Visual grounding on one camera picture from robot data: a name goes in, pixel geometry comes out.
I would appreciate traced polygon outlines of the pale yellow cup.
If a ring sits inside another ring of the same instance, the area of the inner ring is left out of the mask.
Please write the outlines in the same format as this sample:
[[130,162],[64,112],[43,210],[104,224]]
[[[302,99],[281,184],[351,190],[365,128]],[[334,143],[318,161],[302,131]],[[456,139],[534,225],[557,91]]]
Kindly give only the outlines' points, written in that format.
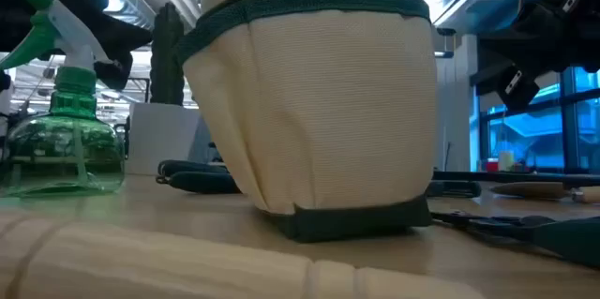
[[514,152],[510,150],[502,150],[498,155],[498,171],[510,172],[515,164]]

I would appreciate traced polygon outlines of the blue transplanter wooden handle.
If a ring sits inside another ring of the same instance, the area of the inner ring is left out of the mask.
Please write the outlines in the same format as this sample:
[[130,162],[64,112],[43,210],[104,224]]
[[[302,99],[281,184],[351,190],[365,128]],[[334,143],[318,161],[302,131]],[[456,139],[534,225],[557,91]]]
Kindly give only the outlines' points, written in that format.
[[515,182],[493,186],[490,191],[511,197],[536,200],[570,198],[579,203],[600,204],[600,186],[567,187],[559,182]]

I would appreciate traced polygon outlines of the cream canvas gardening bag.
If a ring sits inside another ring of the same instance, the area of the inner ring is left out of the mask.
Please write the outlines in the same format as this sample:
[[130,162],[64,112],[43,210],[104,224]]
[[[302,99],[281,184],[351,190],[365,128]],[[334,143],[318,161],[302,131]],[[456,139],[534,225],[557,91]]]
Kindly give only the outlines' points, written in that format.
[[287,237],[431,222],[437,68],[423,0],[200,0],[178,57],[237,187]]

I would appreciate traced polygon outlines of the white hexagonal planter pot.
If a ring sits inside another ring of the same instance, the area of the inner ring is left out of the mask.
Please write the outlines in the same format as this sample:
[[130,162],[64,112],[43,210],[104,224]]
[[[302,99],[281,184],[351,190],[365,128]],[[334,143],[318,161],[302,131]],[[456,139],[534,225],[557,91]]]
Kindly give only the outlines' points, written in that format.
[[132,104],[126,173],[156,175],[163,160],[187,160],[200,120],[198,110],[178,105]]

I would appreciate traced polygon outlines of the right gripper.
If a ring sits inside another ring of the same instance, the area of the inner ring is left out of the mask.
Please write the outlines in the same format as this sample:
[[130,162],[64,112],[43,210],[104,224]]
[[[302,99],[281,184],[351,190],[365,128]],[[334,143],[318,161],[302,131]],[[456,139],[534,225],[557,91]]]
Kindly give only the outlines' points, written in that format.
[[[535,72],[570,66],[600,69],[600,0],[532,0],[506,27],[479,35],[481,45]],[[496,65],[471,76],[486,112],[504,105],[527,107],[540,87],[514,65]]]

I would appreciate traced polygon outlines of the green plastic spray bottle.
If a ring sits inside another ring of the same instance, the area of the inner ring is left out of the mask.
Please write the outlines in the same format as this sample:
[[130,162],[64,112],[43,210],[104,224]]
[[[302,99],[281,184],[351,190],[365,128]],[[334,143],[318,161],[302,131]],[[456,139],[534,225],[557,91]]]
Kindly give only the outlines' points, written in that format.
[[60,0],[26,0],[32,28],[2,60],[0,70],[60,50],[47,113],[23,119],[8,133],[0,159],[0,197],[101,194],[124,179],[124,147],[97,118],[98,65],[115,68],[93,32]]

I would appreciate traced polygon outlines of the tall dark green cactus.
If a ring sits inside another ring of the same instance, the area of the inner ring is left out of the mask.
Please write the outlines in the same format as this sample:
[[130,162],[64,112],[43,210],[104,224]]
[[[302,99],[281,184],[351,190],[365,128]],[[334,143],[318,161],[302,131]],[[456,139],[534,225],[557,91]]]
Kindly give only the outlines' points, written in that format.
[[165,4],[154,21],[151,45],[150,102],[182,106],[185,79],[175,46],[184,35],[184,25],[172,3]]

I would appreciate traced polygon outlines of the silver trowel wooden handle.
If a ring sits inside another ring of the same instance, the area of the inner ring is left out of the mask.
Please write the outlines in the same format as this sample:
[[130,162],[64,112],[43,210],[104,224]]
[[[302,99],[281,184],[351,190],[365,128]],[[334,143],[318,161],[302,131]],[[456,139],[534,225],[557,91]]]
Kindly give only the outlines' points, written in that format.
[[241,194],[225,167],[206,163],[163,160],[157,166],[156,182],[203,195]]

